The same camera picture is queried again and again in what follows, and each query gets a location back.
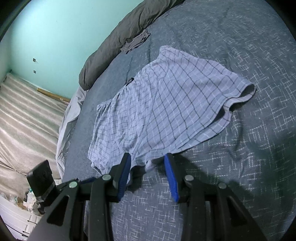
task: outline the gray bedspread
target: gray bedspread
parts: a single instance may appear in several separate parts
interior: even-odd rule
[[[176,158],[204,182],[226,182],[266,237],[279,240],[296,207],[296,43],[291,33],[264,0],[185,0],[148,31],[147,41],[120,53],[87,93],[63,181],[99,176],[87,158],[96,106],[156,59],[160,46],[170,45],[219,62],[255,84],[255,96],[233,107],[224,131]],[[180,240],[186,209],[171,198],[160,165],[135,178],[111,211],[115,240],[162,241]]]

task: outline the beige curtain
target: beige curtain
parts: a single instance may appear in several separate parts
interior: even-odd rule
[[[25,175],[46,159],[53,177],[60,178],[55,154],[66,108],[7,74],[0,88],[0,192],[22,198],[29,187]]]

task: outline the bed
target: bed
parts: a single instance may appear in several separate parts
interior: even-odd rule
[[[97,105],[169,45],[255,84],[254,97],[233,107],[224,131],[176,159],[203,182],[226,182],[268,240],[280,240],[296,211],[296,42],[290,31],[264,0],[185,0],[147,30],[149,38],[120,53],[88,91],[70,135],[63,181],[100,176],[87,158]],[[162,164],[147,173],[139,167],[121,202],[111,205],[114,239],[180,240],[185,211],[171,198]]]

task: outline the screw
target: screw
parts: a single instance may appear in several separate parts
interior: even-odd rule
[[[226,185],[225,183],[219,183],[219,184],[218,184],[218,187],[219,187],[220,189],[225,189],[225,188],[227,188],[227,185]]]
[[[77,187],[77,182],[70,182],[70,184],[69,184],[69,188],[75,188],[75,187]]]
[[[188,181],[188,182],[191,182],[191,181],[194,180],[194,177],[192,175],[186,175],[185,180]]]
[[[109,180],[111,179],[111,176],[110,176],[109,174],[105,174],[105,175],[102,177],[102,179],[103,179],[104,181],[109,181]]]

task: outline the blue rubber pad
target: blue rubber pad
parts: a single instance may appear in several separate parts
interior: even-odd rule
[[[129,175],[130,169],[131,169],[131,155],[128,154],[126,164],[125,164],[125,166],[123,168],[121,177],[120,177],[119,182],[118,182],[117,198],[118,198],[119,201],[124,196],[124,192],[126,190],[126,183],[128,181],[128,175]]]
[[[167,155],[165,155],[165,172],[168,178],[168,183],[170,185],[170,192],[172,194],[172,197],[175,202],[178,202],[180,196],[178,194],[177,182]]]

